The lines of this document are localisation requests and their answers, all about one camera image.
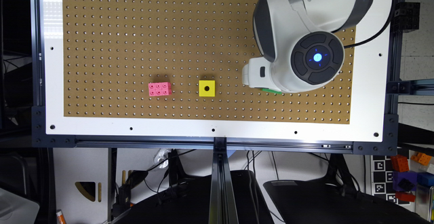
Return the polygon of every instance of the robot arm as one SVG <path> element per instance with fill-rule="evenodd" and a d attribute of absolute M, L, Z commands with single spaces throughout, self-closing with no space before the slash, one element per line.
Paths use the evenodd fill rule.
<path fill-rule="evenodd" d="M 304 92 L 339 72 L 344 48 L 332 34 L 356 25 L 372 0 L 259 0 L 254 33 L 263 54 L 243 68 L 251 88 Z"/>

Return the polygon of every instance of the green object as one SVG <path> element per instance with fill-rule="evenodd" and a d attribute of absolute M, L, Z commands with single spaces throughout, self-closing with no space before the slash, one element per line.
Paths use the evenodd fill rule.
<path fill-rule="evenodd" d="M 264 92 L 272 92 L 272 93 L 276 93 L 276 94 L 282 94 L 281 92 L 274 91 L 272 89 L 266 89 L 266 88 L 263 88 L 262 91 L 264 91 Z"/>

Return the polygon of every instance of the orange block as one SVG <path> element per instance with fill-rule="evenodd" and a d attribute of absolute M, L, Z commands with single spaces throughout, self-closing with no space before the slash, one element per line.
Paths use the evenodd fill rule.
<path fill-rule="evenodd" d="M 415 195 L 412 195 L 411 193 L 405 193 L 405 192 L 396 192 L 395 197 L 398 200 L 407 201 L 407 202 L 414 202 L 416 199 Z"/>
<path fill-rule="evenodd" d="M 431 156 L 424 153 L 418 153 L 417 155 L 413 155 L 411 159 L 423 166 L 428 166 L 429 161 L 431 160 Z"/>
<path fill-rule="evenodd" d="M 398 172 L 406 172 L 410 170 L 410 168 L 408 167 L 408 160 L 405 156 L 391 156 L 391 161 L 393 169 Z"/>

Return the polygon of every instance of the pegboard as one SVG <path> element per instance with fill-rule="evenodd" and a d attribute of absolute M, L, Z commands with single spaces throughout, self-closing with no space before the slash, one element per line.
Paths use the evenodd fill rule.
<path fill-rule="evenodd" d="M 260 52 L 258 0 L 63 0 L 64 116 L 349 124 L 353 49 L 325 87 L 273 94 L 244 86 Z M 337 33 L 344 45 L 355 29 Z M 199 97 L 199 80 L 216 96 Z M 147 83 L 172 84 L 150 97 Z"/>

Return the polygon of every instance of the yellow block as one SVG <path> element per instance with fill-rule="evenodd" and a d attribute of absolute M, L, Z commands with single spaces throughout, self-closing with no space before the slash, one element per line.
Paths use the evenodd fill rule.
<path fill-rule="evenodd" d="M 199 81 L 199 96 L 216 96 L 216 81 Z"/>

